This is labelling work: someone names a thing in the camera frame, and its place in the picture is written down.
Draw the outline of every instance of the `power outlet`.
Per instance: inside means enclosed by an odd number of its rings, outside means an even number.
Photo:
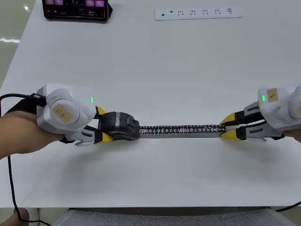
[[[157,8],[154,10],[155,20],[189,20],[214,18],[240,18],[242,9],[237,7],[215,8]]]

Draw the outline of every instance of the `hand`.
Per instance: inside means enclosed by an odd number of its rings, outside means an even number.
[[[287,137],[293,137],[296,141],[299,141],[301,143],[301,129],[285,131],[284,135]]]
[[[64,137],[41,129],[36,115],[21,111],[0,118],[0,131],[0,159],[14,153],[35,152]]]

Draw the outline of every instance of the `white plastic casing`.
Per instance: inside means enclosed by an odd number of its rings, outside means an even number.
[[[263,87],[258,91],[260,111],[276,130],[301,128],[301,85]]]
[[[189,20],[214,18],[243,17],[242,9],[237,7],[189,7],[189,8],[157,8],[154,10],[155,20]]]
[[[47,101],[47,106],[37,108],[37,123],[48,132],[68,134],[80,131],[96,114],[90,89],[47,84],[37,93],[46,96]]]

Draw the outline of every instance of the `handwritten label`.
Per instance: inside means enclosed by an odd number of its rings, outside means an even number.
[[[278,101],[278,92],[276,88],[267,90],[267,94],[269,103]]]
[[[63,121],[63,123],[67,123],[73,118],[73,116],[69,114],[60,104],[55,106],[52,111]]]

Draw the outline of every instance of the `white table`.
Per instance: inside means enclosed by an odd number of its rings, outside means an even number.
[[[107,24],[49,22],[40,0],[1,94],[48,82],[95,89],[107,111],[141,125],[217,124],[256,101],[261,85],[300,83],[298,0],[238,1],[241,19],[153,20],[153,9],[222,0],[112,0]],[[3,111],[17,102],[3,101]],[[288,205],[301,199],[301,145],[225,139],[140,139],[76,148],[51,144],[12,156],[27,207]],[[7,160],[0,207],[11,207]]]

